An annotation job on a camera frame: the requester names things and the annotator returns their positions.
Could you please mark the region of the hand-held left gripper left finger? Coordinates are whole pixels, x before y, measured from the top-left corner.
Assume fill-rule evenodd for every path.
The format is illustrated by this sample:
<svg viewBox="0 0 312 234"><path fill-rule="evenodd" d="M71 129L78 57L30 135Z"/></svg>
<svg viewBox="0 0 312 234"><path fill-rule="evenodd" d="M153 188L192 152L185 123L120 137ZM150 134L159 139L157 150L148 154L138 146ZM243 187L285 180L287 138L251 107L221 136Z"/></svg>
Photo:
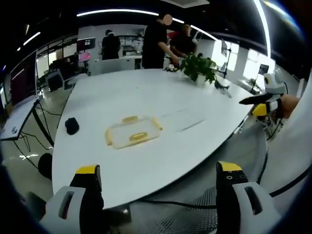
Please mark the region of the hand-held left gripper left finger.
<svg viewBox="0 0 312 234"><path fill-rule="evenodd" d="M46 203L40 224L50 234L105 234L100 166L82 166Z"/></svg>

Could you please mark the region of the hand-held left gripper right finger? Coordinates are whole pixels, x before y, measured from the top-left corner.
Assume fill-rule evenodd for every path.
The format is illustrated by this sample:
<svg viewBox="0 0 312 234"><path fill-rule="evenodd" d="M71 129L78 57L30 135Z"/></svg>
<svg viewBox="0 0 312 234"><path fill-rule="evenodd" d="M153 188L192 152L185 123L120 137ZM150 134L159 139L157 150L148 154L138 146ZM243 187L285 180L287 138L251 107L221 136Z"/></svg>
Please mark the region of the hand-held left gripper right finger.
<svg viewBox="0 0 312 234"><path fill-rule="evenodd" d="M234 163L216 164L218 234L267 234L281 219L272 197Z"/></svg>

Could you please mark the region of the person's right hand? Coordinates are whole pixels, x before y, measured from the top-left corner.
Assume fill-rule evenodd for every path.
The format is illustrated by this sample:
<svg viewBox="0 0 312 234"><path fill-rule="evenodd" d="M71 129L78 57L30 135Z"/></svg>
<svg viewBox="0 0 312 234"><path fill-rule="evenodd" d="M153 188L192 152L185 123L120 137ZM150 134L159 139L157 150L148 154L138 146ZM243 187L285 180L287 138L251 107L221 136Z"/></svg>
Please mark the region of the person's right hand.
<svg viewBox="0 0 312 234"><path fill-rule="evenodd" d="M291 116L299 101L300 98L293 95L286 94L281 97L283 118L288 119Z"/></svg>

